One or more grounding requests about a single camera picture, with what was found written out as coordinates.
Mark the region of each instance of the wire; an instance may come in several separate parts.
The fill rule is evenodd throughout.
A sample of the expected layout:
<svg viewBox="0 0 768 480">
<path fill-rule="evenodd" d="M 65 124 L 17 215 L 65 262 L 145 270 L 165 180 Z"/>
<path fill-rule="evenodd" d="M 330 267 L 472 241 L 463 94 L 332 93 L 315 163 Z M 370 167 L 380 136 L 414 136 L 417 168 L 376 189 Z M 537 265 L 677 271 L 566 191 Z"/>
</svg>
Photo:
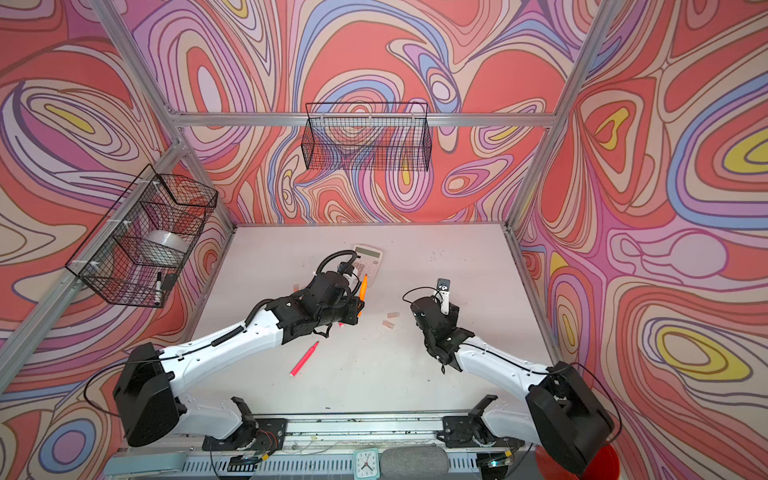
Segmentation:
<svg viewBox="0 0 768 480">
<path fill-rule="evenodd" d="M 416 290 L 421 290 L 422 288 L 429 288 L 429 289 L 432 289 L 432 290 L 434 290 L 434 291 L 435 291 L 435 292 L 436 292 L 438 295 L 440 295 L 440 303 L 442 303 L 442 293 L 440 293 L 440 290 L 437 290 L 437 289 L 436 289 L 435 287 L 433 287 L 433 286 L 417 286 L 416 288 L 412 288 L 412 289 L 408 290 L 407 292 L 405 292 L 405 293 L 402 295 L 402 301 L 403 301 L 403 302 L 408 302 L 408 303 L 413 303 L 413 302 L 411 302 L 411 301 L 408 301 L 408 300 L 406 300 L 406 295 L 408 295 L 408 294 L 409 294 L 409 293 L 411 293 L 411 292 L 415 292 Z"/>
<path fill-rule="evenodd" d="M 91 386 L 91 382 L 93 382 L 96 379 L 96 377 L 98 377 L 103 372 L 106 372 L 107 370 L 112 370 L 112 369 L 117 368 L 119 366 L 137 365 L 137 364 L 140 364 L 140 363 L 161 362 L 163 360 L 171 360 L 171 359 L 176 359 L 176 358 L 179 358 L 179 357 L 177 357 L 177 356 L 170 356 L 170 357 L 168 357 L 166 359 L 135 360 L 135 361 L 131 361 L 131 362 L 120 362 L 120 363 L 115 363 L 114 365 L 105 366 L 103 369 L 101 369 L 98 372 L 96 372 L 93 375 L 91 375 L 91 378 L 89 378 L 88 381 L 85 383 L 85 387 L 83 388 L 83 398 L 88 403 L 88 405 L 90 405 L 93 408 L 97 409 L 99 412 L 106 413 L 107 415 L 112 415 L 113 417 L 120 418 L 119 414 L 117 414 L 115 412 L 110 412 L 109 410 L 105 410 L 105 409 L 101 408 L 100 406 L 96 405 L 93 402 L 93 400 L 88 398 L 88 387 Z"/>
<path fill-rule="evenodd" d="M 605 393 L 605 395 L 608 397 L 608 400 L 611 401 L 611 405 L 614 406 L 614 410 L 616 410 L 616 416 L 619 418 L 619 428 L 616 431 L 616 434 L 614 435 L 614 437 L 612 439 L 606 440 L 605 445 L 610 445 L 611 443 L 614 442 L 614 440 L 619 438 L 619 435 L 621 435 L 621 430 L 624 428 L 624 422 L 621 420 L 621 412 L 619 411 L 619 408 L 616 405 L 616 402 L 614 402 L 614 397 L 612 397 L 611 394 L 608 393 L 608 390 L 603 386 L 603 383 L 597 378 L 597 376 L 595 376 L 595 374 L 590 372 L 587 367 L 581 365 L 579 362 L 573 362 L 573 363 L 571 363 L 571 365 L 578 365 L 582 369 L 584 369 L 584 371 L 586 373 L 589 373 L 592 376 L 592 378 L 594 379 L 594 381 L 597 382 L 598 385 L 600 386 L 600 388 L 603 390 L 603 393 Z"/>
<path fill-rule="evenodd" d="M 267 305 L 269 302 L 273 302 L 274 299 L 271 298 L 265 298 L 264 300 L 261 300 L 259 303 L 257 303 L 247 317 L 245 317 L 245 327 L 248 328 L 251 322 L 253 322 L 253 318 L 256 316 L 256 314 L 261 310 L 261 307 Z"/>
<path fill-rule="evenodd" d="M 477 346 L 477 345 L 472 345 L 471 343 L 459 343 L 459 346 L 462 346 L 462 345 L 466 345 L 466 346 L 471 346 L 471 347 L 474 347 L 474 348 L 476 348 L 476 349 L 480 350 L 480 351 L 481 351 L 481 352 L 483 352 L 483 353 L 490 353 L 491 355 L 493 355 L 493 356 L 495 356 L 495 357 L 498 357 L 498 358 L 500 358 L 500 359 L 504 360 L 506 363 L 511 363 L 512 365 L 514 365 L 514 366 L 518 367 L 519 369 L 523 369 L 523 370 L 525 370 L 526 372 L 530 372 L 530 373 L 536 373 L 536 374 L 538 374 L 538 375 L 554 375 L 554 374 L 555 374 L 555 372 L 545 372 L 545 373 L 541 373 L 541 372 L 534 372 L 533 370 L 531 370 L 531 369 L 529 369 L 529 368 L 527 368 L 527 367 L 524 367 L 523 365 L 520 365 L 520 364 L 518 364 L 518 363 L 512 362 L 510 359 L 506 359 L 505 357 L 503 357 L 503 356 L 501 356 L 501 355 L 499 355 L 499 354 L 497 354 L 497 353 L 494 353 L 494 352 L 492 352 L 491 350 L 486 350 L 486 349 L 483 349 L 482 347 L 480 347 L 480 346 Z"/>
<path fill-rule="evenodd" d="M 257 303 L 255 305 L 255 307 L 252 308 L 252 310 L 248 314 L 248 317 L 246 317 L 246 319 L 245 319 L 245 327 L 248 327 L 250 322 L 253 321 L 253 318 L 256 316 L 258 311 L 263 306 L 267 305 L 269 302 L 272 302 L 272 301 L 273 301 L 272 299 L 268 298 L 268 299 L 261 300 L 259 303 Z M 97 376 L 99 376 L 103 372 L 106 372 L 107 370 L 110 370 L 110 369 L 113 369 L 113 368 L 116 368 L 116 367 L 119 367 L 119 366 L 132 365 L 132 364 L 138 364 L 138 363 L 164 362 L 165 360 L 173 360 L 173 359 L 183 359 L 187 355 L 192 355 L 193 353 L 200 352 L 202 349 L 206 349 L 209 346 L 212 346 L 216 340 L 218 340 L 218 339 L 215 339 L 213 342 L 210 342 L 207 345 L 203 345 L 203 346 L 198 347 L 198 348 L 196 348 L 194 350 L 190 350 L 189 352 L 184 352 L 184 353 L 181 353 L 180 355 L 176 355 L 176 356 L 169 356 L 169 357 L 166 357 L 166 358 L 157 358 L 157 359 L 149 359 L 149 360 L 136 360 L 136 361 L 131 361 L 131 362 L 120 362 L 120 363 L 115 363 L 114 365 L 105 366 L 103 369 L 101 369 L 98 372 L 94 373 L 91 376 L 91 378 L 89 378 L 88 381 L 85 383 L 85 387 L 83 388 L 83 398 L 88 403 L 88 405 L 90 405 L 93 408 L 97 409 L 99 412 L 106 413 L 107 415 L 112 415 L 113 417 L 120 418 L 119 414 L 117 414 L 115 412 L 110 412 L 109 410 L 105 410 L 105 409 L 101 408 L 100 406 L 98 406 L 95 403 L 93 403 L 93 401 L 91 399 L 88 398 L 88 387 L 91 386 L 91 382 L 93 382 L 94 379 L 96 379 Z"/>
<path fill-rule="evenodd" d="M 518 467 L 520 466 L 520 464 L 523 462 L 523 460 L 525 460 L 525 456 L 528 454 L 528 452 L 530 452 L 530 451 L 531 451 L 531 449 L 532 449 L 532 448 L 533 448 L 533 443 L 531 443 L 531 444 L 528 446 L 528 450 L 526 450 L 526 451 L 525 451 L 525 453 L 523 454 L 523 456 L 522 456 L 522 457 L 520 457 L 520 459 L 519 459 L 518 461 L 516 461 L 516 462 L 515 462 L 515 464 L 512 466 L 512 468 L 509 470 L 509 472 L 507 472 L 507 475 L 506 475 L 504 478 L 509 478 L 509 477 L 510 477 L 510 475 L 512 475 L 513 473 L 515 473 L 515 470 L 517 470 L 517 469 L 518 469 Z"/>
<path fill-rule="evenodd" d="M 352 291 L 352 295 L 354 296 L 355 293 L 357 293 L 357 290 L 360 290 L 360 285 L 362 284 L 362 281 L 360 280 L 360 277 L 357 276 L 357 273 L 352 272 L 352 275 L 355 276 L 357 279 L 357 285 L 355 285 L 355 289 Z"/>
<path fill-rule="evenodd" d="M 461 346 L 461 345 L 467 345 L 467 346 L 472 346 L 472 347 L 475 347 L 476 349 L 478 349 L 478 350 L 482 351 L 483 353 L 490 353 L 491 355 L 493 355 L 493 356 L 495 356 L 495 357 L 498 357 L 499 359 L 502 359 L 502 360 L 504 360 L 505 362 L 507 362 L 507 363 L 510 363 L 510 364 L 512 364 L 512 365 L 514 365 L 514 366 L 516 366 L 516 367 L 518 367 L 519 369 L 523 369 L 523 370 L 526 370 L 526 371 L 528 371 L 528 372 L 530 372 L 530 373 L 534 373 L 534 374 L 537 374 L 537 375 L 553 376 L 553 375 L 557 375 L 557 374 L 559 374 L 559 373 L 562 373 L 562 372 L 564 372 L 566 369 L 568 369 L 567 367 L 564 367 L 564 368 L 562 368 L 562 369 L 559 369 L 559 370 L 554 370 L 554 371 L 552 371 L 552 372 L 534 372 L 533 370 L 531 370 L 531 369 L 529 369 L 529 368 L 526 368 L 526 367 L 524 367 L 524 366 L 522 366 L 522 365 L 519 365 L 519 364 L 517 364 L 517 363 L 515 363 L 515 362 L 512 362 L 510 359 L 506 359 L 506 358 L 504 358 L 503 356 L 501 356 L 501 355 L 498 355 L 497 353 L 494 353 L 494 352 L 492 352 L 491 350 L 486 350 L 486 349 L 483 349 L 483 348 L 481 348 L 481 347 L 479 347 L 479 346 L 476 346 L 476 345 L 472 345 L 471 343 L 461 343 L 459 346 Z M 594 379 L 594 381 L 595 381 L 595 382 L 597 382 L 597 383 L 598 383 L 598 385 L 600 386 L 600 388 L 603 390 L 603 393 L 605 394 L 605 396 L 607 396 L 607 397 L 608 397 L 608 400 L 611 402 L 611 405 L 613 405 L 613 406 L 614 406 L 614 410 L 616 410 L 616 416 L 618 417 L 618 420 L 619 420 L 619 428 L 618 428 L 618 430 L 616 431 L 616 434 L 614 435 L 614 437 L 613 437 L 612 439 L 610 439 L 610 440 L 607 440 L 607 441 L 605 442 L 605 445 L 610 445 L 611 443 L 613 443 L 613 442 L 614 442 L 614 440 L 616 440 L 616 439 L 618 438 L 618 436 L 621 434 L 621 431 L 624 429 L 624 422 L 621 420 L 621 412 L 619 411 L 619 408 L 618 408 L 618 406 L 616 405 L 616 402 L 614 401 L 614 397 L 613 397 L 613 396 L 611 396 L 611 394 L 610 394 L 610 393 L 608 393 L 608 389 L 606 389 L 606 388 L 605 388 L 605 386 L 603 385 L 603 383 L 602 383 L 602 382 L 601 382 L 601 381 L 600 381 L 600 380 L 597 378 L 597 376 L 596 376 L 595 374 L 593 374 L 593 373 L 592 373 L 592 372 L 591 372 L 591 371 L 590 371 L 590 370 L 589 370 L 589 369 L 588 369 L 586 366 L 584 366 L 583 364 L 581 364 L 581 363 L 579 363 L 579 362 L 571 362 L 571 363 L 569 363 L 569 364 L 568 364 L 568 366 L 573 366 L 573 365 L 578 365 L 578 366 L 580 366 L 582 369 L 584 369 L 584 371 L 585 371 L 586 373 L 589 373 L 589 375 L 590 375 L 590 376 L 591 376 L 591 377 Z"/>
<path fill-rule="evenodd" d="M 221 480 L 221 477 L 219 476 L 219 472 L 216 471 L 216 464 L 214 464 L 214 451 L 208 450 L 208 456 L 210 457 L 210 467 L 214 471 L 214 475 L 216 475 L 216 478 Z"/>
<path fill-rule="evenodd" d="M 266 435 L 266 438 L 270 441 L 269 446 L 267 446 L 266 449 L 263 450 L 263 452 L 260 452 L 259 450 L 253 450 L 253 453 L 251 455 L 248 455 L 248 456 L 243 455 L 243 459 L 257 457 L 257 456 L 261 457 L 265 453 L 268 455 L 272 455 L 272 453 L 274 453 L 277 450 L 277 446 L 279 444 L 277 443 L 277 437 L 275 437 L 275 435 L 272 432 L 268 432 L 266 430 L 261 430 L 261 429 L 256 430 L 256 436 L 253 437 L 253 441 L 254 442 L 256 441 L 260 433 L 263 433 L 264 435 Z"/>
<path fill-rule="evenodd" d="M 120 418 L 120 415 L 118 415 L 115 412 L 110 412 L 109 410 L 104 410 L 100 406 L 96 405 L 91 401 L 91 399 L 88 398 L 88 387 L 91 385 L 91 382 L 94 381 L 94 379 L 99 376 L 101 373 L 106 372 L 109 369 L 113 369 L 116 366 L 125 365 L 125 363 L 118 363 L 117 365 L 109 365 L 104 367 L 103 369 L 99 370 L 98 372 L 94 373 L 90 379 L 85 383 L 85 388 L 83 388 L 83 398 L 85 398 L 85 401 L 88 402 L 88 405 L 92 406 L 93 408 L 97 409 L 99 412 L 106 413 L 107 415 L 112 415 L 113 417 Z"/>
<path fill-rule="evenodd" d="M 320 265 L 317 266 L 317 270 L 315 270 L 315 274 L 320 275 L 329 261 L 337 257 L 343 257 L 344 255 L 352 256 L 350 260 L 347 260 L 347 263 L 350 265 L 352 264 L 352 262 L 354 262 L 358 258 L 358 254 L 355 250 L 339 250 L 338 252 L 331 253 L 329 256 L 325 257 L 323 261 L 320 262 Z"/>
<path fill-rule="evenodd" d="M 339 442 L 336 442 L 336 443 L 334 443 L 333 445 L 331 445 L 330 447 L 325 447 L 324 449 L 322 449 L 322 450 L 318 450 L 317 452 L 309 452 L 309 453 L 303 453 L 303 452 L 304 452 L 305 450 L 307 450 L 307 449 L 310 447 L 310 445 L 312 445 L 314 442 L 315 442 L 315 441 L 314 441 L 314 440 L 312 440 L 311 442 L 307 443 L 307 444 L 304 446 L 304 448 L 302 448 L 301 450 L 299 450 L 299 451 L 298 451 L 298 452 L 296 452 L 296 453 L 291 453 L 291 452 L 284 452 L 284 453 L 285 453 L 286 455 L 317 455 L 318 453 L 328 452 L 330 449 L 332 449 L 333 447 L 335 447 L 335 446 L 337 446 L 337 445 L 339 444 Z"/>
</svg>

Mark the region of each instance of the red marker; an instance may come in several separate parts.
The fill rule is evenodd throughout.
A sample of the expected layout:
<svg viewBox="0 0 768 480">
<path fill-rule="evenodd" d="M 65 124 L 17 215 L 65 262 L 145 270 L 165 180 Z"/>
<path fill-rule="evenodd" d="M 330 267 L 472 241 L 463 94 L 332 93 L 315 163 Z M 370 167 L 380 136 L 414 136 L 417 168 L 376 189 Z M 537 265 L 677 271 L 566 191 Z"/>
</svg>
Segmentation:
<svg viewBox="0 0 768 480">
<path fill-rule="evenodd" d="M 306 351 L 304 356 L 301 357 L 301 360 L 299 360 L 296 366 L 293 367 L 293 370 L 290 371 L 291 376 L 296 376 L 299 373 L 299 370 L 301 370 L 301 367 L 303 367 L 306 361 L 310 359 L 313 353 L 315 353 L 315 349 L 317 348 L 318 343 L 319 341 L 315 342 L 315 344 L 312 345 L 312 347 Z"/>
</svg>

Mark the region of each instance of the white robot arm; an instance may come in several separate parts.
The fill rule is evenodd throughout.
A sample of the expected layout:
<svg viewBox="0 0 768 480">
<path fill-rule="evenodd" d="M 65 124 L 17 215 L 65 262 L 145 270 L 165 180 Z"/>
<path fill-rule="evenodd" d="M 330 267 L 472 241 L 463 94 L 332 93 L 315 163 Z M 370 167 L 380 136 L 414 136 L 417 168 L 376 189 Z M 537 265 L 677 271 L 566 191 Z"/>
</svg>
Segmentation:
<svg viewBox="0 0 768 480">
<path fill-rule="evenodd" d="M 336 272 L 326 264 L 348 256 Z M 182 345 L 156 351 L 139 345 L 128 357 L 113 397 L 130 446 L 138 447 L 173 434 L 206 435 L 216 450 L 236 450 L 255 439 L 258 425 L 245 402 L 215 401 L 190 394 L 205 377 L 246 356 L 311 333 L 327 338 L 334 322 L 356 325 L 365 303 L 349 288 L 354 250 L 329 255 L 303 290 L 255 305 L 246 319 Z M 325 332 L 318 327 L 326 326 Z"/>
<path fill-rule="evenodd" d="M 411 303 L 429 355 L 459 372 L 469 372 L 510 392 L 517 406 L 492 406 L 486 396 L 469 414 L 472 439 L 479 445 L 512 437 L 542 445 L 568 471 L 580 475 L 614 428 L 611 416 L 576 370 L 519 359 L 457 327 L 459 308 L 448 302 L 450 282 L 439 279 L 435 295 Z M 441 439 L 449 440 L 443 432 Z"/>
</svg>

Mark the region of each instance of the psychedelic wallpaper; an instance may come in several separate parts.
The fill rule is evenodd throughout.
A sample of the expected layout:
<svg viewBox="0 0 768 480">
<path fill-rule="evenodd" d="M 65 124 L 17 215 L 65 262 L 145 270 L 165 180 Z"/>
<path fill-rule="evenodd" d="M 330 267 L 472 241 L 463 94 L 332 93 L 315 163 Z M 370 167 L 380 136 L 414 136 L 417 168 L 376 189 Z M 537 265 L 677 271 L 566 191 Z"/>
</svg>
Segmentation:
<svg viewBox="0 0 768 480">
<path fill-rule="evenodd" d="M 539 127 L 461 127 L 429 171 L 306 170 L 298 127 L 189 127 L 235 223 L 503 221 Z"/>
<path fill-rule="evenodd" d="M 177 111 L 301 112 L 420 98 L 437 112 L 553 111 L 592 20 L 573 0 L 116 3 Z"/>
<path fill-rule="evenodd" d="M 0 2 L 0 343 L 60 274 L 135 174 L 168 147 L 85 0 Z M 81 292 L 0 396 L 0 478 L 96 478 L 119 421 L 84 381 L 146 341 L 183 335 L 223 246 L 213 217 L 160 311 Z M 102 405 L 116 380 L 89 390 Z"/>
<path fill-rule="evenodd" d="M 425 101 L 436 112 L 552 112 L 591 2 L 116 4 L 171 107 L 302 112 Z M 194 127 L 236 223 L 505 220 L 541 129 L 432 129 L 428 173 L 306 172 L 302 128 Z"/>
<path fill-rule="evenodd" d="M 516 224 L 632 479 L 768 472 L 766 70 L 766 2 L 627 2 Z"/>
</svg>

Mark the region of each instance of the black wire basket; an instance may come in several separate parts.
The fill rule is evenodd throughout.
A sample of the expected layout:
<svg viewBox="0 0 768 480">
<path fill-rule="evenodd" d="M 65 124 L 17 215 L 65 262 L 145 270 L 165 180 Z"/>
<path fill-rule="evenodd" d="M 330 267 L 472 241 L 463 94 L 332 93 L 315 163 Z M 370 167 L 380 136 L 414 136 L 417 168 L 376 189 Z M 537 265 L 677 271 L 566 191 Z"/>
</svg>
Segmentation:
<svg viewBox="0 0 768 480">
<path fill-rule="evenodd" d="M 307 170 L 428 171 L 432 134 L 423 102 L 306 104 Z"/>
<path fill-rule="evenodd" d="M 155 173 L 125 217 L 112 220 L 118 224 L 96 253 L 78 261 L 76 251 L 67 269 L 108 303 L 161 308 L 217 200 L 213 188 L 189 177 Z"/>
</svg>

